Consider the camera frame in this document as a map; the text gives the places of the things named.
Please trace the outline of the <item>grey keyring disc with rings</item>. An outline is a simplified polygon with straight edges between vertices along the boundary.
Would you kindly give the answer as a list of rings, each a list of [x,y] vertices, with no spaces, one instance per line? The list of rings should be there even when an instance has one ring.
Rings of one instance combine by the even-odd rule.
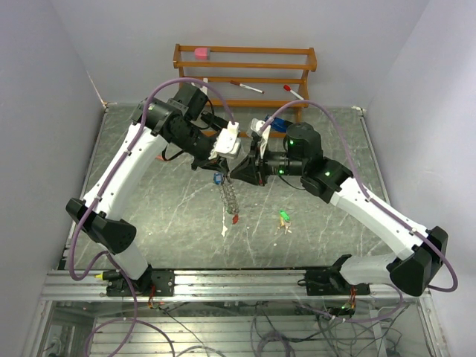
[[[218,185],[222,202],[225,206],[225,211],[227,208],[231,208],[232,213],[230,215],[235,216],[239,213],[239,205],[234,187],[231,183],[231,180],[227,176],[223,175],[223,179],[223,183]]]

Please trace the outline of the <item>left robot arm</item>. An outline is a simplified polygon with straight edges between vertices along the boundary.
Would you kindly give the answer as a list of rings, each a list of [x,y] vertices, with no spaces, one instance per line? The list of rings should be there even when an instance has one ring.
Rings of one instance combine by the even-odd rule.
[[[219,136],[206,136],[192,123],[208,103],[210,91],[213,87],[204,80],[181,77],[162,83],[138,105],[123,143],[98,182],[83,198],[70,199],[66,205],[76,224],[68,251],[73,280],[85,278],[74,270],[77,240],[85,233],[126,275],[131,293],[144,295],[150,290],[149,263],[135,243],[136,228],[123,220],[123,212],[148,167],[169,144],[193,156],[193,169],[229,173],[226,158],[216,151]]]

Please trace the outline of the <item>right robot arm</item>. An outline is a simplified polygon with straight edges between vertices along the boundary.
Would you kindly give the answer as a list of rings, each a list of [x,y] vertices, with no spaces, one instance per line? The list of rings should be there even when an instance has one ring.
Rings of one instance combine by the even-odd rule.
[[[321,136],[308,123],[294,123],[285,136],[285,151],[267,147],[267,134],[259,134],[261,120],[248,131],[249,154],[231,171],[231,178],[263,186],[269,176],[297,176],[302,188],[323,202],[343,210],[370,229],[390,249],[389,254],[354,257],[345,254],[331,266],[312,268],[306,287],[331,289],[344,294],[361,284],[391,284],[401,292],[419,297],[443,265],[448,234],[407,218],[359,184],[343,164],[324,156]]]

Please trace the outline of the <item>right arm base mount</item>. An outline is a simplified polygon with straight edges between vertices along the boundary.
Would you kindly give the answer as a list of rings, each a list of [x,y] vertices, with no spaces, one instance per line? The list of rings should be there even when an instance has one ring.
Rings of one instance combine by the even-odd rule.
[[[308,296],[350,295],[351,292],[355,292],[356,295],[370,294],[369,284],[351,285],[339,271],[324,267],[306,270],[297,284],[306,289]]]

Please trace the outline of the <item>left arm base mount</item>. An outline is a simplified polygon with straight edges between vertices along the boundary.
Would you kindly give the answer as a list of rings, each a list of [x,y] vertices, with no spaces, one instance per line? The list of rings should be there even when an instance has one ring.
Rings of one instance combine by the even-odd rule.
[[[169,269],[152,269],[146,276],[145,295],[172,297],[175,289],[175,273]]]

